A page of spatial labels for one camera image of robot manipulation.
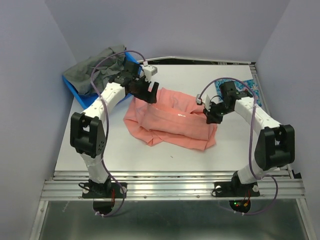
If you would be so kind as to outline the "pink skirt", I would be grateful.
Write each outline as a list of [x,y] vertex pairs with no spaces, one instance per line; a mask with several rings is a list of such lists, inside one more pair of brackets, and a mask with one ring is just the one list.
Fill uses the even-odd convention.
[[218,126],[207,124],[194,96],[162,88],[157,102],[133,98],[123,118],[129,133],[152,147],[162,142],[205,151],[216,144]]

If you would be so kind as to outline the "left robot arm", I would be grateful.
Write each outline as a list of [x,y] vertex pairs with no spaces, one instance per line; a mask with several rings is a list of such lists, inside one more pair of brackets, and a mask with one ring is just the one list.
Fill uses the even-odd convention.
[[157,101],[158,82],[152,77],[157,67],[127,61],[124,69],[108,78],[100,96],[81,113],[75,112],[70,118],[70,145],[82,157],[89,178],[80,183],[87,198],[105,198],[111,193],[111,176],[106,171],[103,153],[107,145],[109,112],[127,95],[148,103]]

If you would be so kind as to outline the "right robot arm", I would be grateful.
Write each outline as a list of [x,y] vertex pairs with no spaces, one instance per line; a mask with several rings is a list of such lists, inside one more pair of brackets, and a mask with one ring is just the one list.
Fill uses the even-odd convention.
[[291,164],[295,160],[295,129],[273,119],[257,103],[258,97],[247,84],[239,91],[235,78],[229,78],[220,86],[220,103],[213,102],[203,91],[197,95],[197,105],[203,105],[207,124],[220,124],[229,113],[237,113],[250,126],[249,140],[257,134],[256,145],[249,143],[248,165],[235,172],[230,182],[231,192],[242,195],[252,184],[270,171]]

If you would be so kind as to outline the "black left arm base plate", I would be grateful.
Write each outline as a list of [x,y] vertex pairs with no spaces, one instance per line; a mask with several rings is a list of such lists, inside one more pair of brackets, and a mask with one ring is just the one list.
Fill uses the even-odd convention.
[[82,190],[81,197],[85,200],[93,200],[92,208],[96,216],[102,218],[115,215],[123,206],[127,197],[126,182],[107,181],[106,183],[95,183],[91,180],[80,182],[78,186]]

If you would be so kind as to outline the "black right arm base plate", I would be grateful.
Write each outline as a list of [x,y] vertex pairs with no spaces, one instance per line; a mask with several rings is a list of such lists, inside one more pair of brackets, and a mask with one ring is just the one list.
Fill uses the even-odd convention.
[[250,184],[218,181],[213,183],[211,195],[216,198],[230,198],[229,206],[235,212],[247,214],[251,209],[251,198],[259,197],[260,191],[256,182]]

